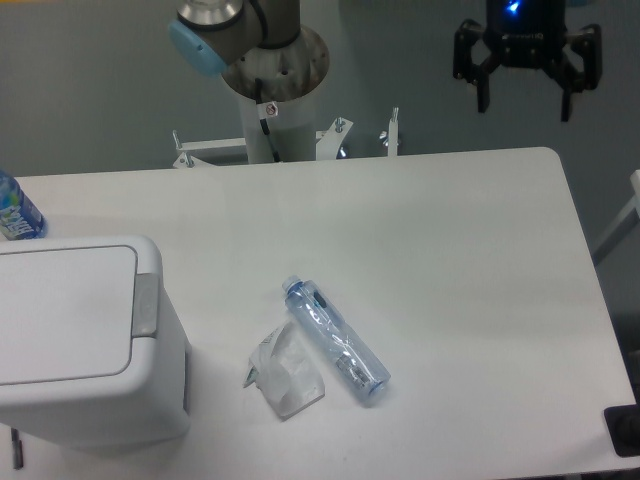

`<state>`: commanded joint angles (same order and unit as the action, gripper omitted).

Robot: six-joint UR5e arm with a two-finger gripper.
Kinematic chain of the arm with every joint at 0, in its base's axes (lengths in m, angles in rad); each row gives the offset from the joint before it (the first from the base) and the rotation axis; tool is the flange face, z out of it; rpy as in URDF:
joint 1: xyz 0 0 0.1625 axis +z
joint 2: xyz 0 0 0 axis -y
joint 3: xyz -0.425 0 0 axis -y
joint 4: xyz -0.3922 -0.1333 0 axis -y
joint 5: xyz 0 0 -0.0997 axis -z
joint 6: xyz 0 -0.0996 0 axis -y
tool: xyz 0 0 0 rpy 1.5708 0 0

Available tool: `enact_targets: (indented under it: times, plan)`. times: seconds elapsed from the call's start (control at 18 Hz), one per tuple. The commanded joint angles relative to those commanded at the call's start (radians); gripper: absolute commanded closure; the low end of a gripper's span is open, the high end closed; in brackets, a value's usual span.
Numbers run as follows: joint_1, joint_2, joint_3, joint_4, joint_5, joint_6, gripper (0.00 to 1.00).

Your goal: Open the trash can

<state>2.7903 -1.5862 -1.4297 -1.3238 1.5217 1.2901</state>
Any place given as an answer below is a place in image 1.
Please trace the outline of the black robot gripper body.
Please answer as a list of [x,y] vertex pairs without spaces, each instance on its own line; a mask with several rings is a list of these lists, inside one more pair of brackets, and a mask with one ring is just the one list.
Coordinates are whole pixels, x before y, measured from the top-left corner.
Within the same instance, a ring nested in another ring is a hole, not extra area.
[[500,63],[540,68],[564,55],[566,2],[559,0],[487,1],[485,45]]

